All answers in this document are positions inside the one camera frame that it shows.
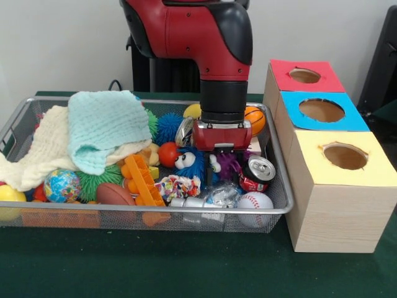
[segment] soda can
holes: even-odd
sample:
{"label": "soda can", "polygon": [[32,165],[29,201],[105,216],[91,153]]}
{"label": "soda can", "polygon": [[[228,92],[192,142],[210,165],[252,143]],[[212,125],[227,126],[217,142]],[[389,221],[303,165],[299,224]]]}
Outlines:
{"label": "soda can", "polygon": [[247,192],[264,192],[274,176],[275,168],[269,160],[260,156],[251,156],[240,172],[239,184]]}
{"label": "soda can", "polygon": [[252,155],[246,166],[247,176],[258,182],[267,182],[274,178],[274,165],[264,157]]}

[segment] basketball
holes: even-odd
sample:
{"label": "basketball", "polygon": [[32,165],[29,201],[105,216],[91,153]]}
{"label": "basketball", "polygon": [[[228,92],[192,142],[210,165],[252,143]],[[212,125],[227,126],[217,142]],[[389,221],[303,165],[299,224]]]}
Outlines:
{"label": "basketball", "polygon": [[263,112],[258,107],[247,107],[245,112],[246,120],[250,121],[252,127],[252,136],[258,135],[265,127],[266,118]]}

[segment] blue fuzzy toy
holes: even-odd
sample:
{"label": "blue fuzzy toy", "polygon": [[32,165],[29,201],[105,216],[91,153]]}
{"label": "blue fuzzy toy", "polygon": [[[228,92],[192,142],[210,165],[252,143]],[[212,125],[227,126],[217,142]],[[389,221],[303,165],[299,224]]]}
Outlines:
{"label": "blue fuzzy toy", "polygon": [[175,136],[184,118],[175,113],[168,113],[159,118],[158,132],[155,143],[161,146],[167,142],[175,142]]}
{"label": "blue fuzzy toy", "polygon": [[[201,180],[201,189],[205,187],[205,172],[204,172],[204,152],[198,151],[195,147],[185,147],[178,149],[182,154],[193,153],[195,156],[195,161],[191,166],[186,166],[183,169],[176,169],[175,175],[181,177],[187,177],[193,179],[194,176]],[[212,173],[212,184],[219,181],[219,176],[216,173]]]}

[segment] wooden box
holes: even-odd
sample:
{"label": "wooden box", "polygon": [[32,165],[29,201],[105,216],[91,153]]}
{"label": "wooden box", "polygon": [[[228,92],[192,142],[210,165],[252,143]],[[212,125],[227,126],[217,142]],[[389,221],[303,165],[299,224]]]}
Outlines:
{"label": "wooden box", "polygon": [[[306,79],[292,77],[299,69]],[[373,252],[397,203],[397,173],[329,63],[272,60],[264,104],[295,195],[295,251]]]}
{"label": "wooden box", "polygon": [[295,251],[374,252],[397,203],[397,173],[373,133],[298,130],[287,168]]}

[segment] wire mesh basket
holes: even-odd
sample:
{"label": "wire mesh basket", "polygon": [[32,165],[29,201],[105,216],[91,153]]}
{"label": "wire mesh basket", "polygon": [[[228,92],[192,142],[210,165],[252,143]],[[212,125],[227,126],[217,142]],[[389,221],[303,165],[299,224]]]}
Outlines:
{"label": "wire mesh basket", "polygon": [[[32,143],[35,125],[43,113],[53,106],[67,106],[68,97],[32,97],[18,106],[0,132],[0,150],[11,162],[19,161]],[[161,117],[168,112],[182,115],[192,101],[144,100],[146,108]],[[280,150],[270,110],[262,104],[249,104],[262,109],[267,122],[258,135],[262,156],[273,163],[275,178],[266,190],[274,209],[219,209],[186,207],[143,207],[103,204],[63,204],[38,202],[0,202],[2,214],[17,214],[13,220],[1,220],[0,225],[12,227],[105,228],[129,230],[170,230],[207,232],[269,233],[282,214],[293,206],[293,194]],[[171,170],[160,168],[160,178]],[[144,216],[170,215],[169,220],[154,226],[144,223]],[[240,220],[261,217],[265,226],[252,228]]]}

